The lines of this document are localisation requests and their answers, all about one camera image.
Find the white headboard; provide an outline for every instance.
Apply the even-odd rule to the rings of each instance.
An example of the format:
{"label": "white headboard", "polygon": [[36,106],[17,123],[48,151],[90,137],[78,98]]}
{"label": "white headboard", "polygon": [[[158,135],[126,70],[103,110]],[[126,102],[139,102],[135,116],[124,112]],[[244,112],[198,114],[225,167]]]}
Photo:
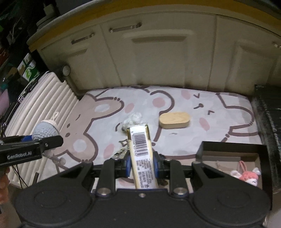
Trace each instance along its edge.
{"label": "white headboard", "polygon": [[[66,82],[61,82],[55,73],[46,73],[36,87],[22,101],[12,117],[5,134],[31,135],[34,127],[44,119],[50,119],[55,111],[59,112],[56,122],[59,129],[67,120],[78,99]],[[47,158],[26,162],[18,165],[19,172],[25,183],[32,184],[35,173],[42,174]],[[11,169],[9,180],[12,185],[21,187],[18,175]]]}

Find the round knob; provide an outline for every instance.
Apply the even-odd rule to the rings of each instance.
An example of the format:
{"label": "round knob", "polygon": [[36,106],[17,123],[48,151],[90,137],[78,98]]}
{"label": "round knob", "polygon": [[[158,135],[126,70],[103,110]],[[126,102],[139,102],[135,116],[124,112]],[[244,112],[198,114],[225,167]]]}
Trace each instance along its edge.
{"label": "round knob", "polygon": [[62,75],[65,76],[65,77],[67,77],[67,76],[70,75],[70,73],[71,73],[71,68],[70,68],[70,66],[69,66],[69,65],[64,65],[64,66],[62,67]]}

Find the black storage box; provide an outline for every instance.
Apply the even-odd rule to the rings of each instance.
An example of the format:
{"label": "black storage box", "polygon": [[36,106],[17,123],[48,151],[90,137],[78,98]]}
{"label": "black storage box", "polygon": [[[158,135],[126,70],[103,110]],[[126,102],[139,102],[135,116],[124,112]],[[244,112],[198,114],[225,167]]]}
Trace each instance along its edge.
{"label": "black storage box", "polygon": [[254,167],[260,169],[258,187],[268,194],[272,202],[271,169],[265,145],[203,141],[196,153],[196,161],[227,174],[230,174],[231,170],[237,170],[240,160],[245,162],[249,171]]}

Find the bed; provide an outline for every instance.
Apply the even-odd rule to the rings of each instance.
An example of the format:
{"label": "bed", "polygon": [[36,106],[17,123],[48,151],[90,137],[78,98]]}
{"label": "bed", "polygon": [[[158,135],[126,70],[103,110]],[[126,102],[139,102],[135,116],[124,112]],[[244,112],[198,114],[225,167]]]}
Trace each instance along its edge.
{"label": "bed", "polygon": [[[189,126],[162,129],[159,115],[169,111],[189,113]],[[148,123],[153,149],[182,164],[195,160],[203,140],[261,144],[250,101],[244,96],[162,86],[97,89],[87,92],[65,121],[60,120],[64,144],[52,153],[64,162],[48,159],[39,179],[80,162],[102,164],[125,148],[128,142],[122,122],[135,112]],[[116,187],[134,188],[132,175],[117,179]]]}
{"label": "bed", "polygon": [[[55,111],[60,112],[57,124],[61,129],[77,102],[78,99],[68,84],[62,83],[55,73],[47,72],[22,100],[5,130],[5,135],[31,135],[34,127],[41,120],[50,119]],[[46,161],[47,158],[42,158],[18,165],[20,175],[28,186],[37,176],[36,173],[40,179]],[[13,186],[21,187],[18,175],[13,170],[8,177]]]}

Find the pink plush toy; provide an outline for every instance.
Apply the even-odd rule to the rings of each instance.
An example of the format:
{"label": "pink plush toy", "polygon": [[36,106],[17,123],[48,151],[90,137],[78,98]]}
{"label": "pink plush toy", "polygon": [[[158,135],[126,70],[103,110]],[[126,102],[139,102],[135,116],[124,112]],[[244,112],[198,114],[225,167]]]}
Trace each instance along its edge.
{"label": "pink plush toy", "polygon": [[242,180],[249,184],[257,186],[259,175],[261,175],[260,170],[256,167],[253,169],[253,171],[247,171],[247,167],[245,165],[245,162],[243,162],[243,161],[240,161],[239,165],[241,166],[243,173],[240,174],[237,170],[232,170],[230,172],[230,175],[235,178],[238,178],[239,180]]}

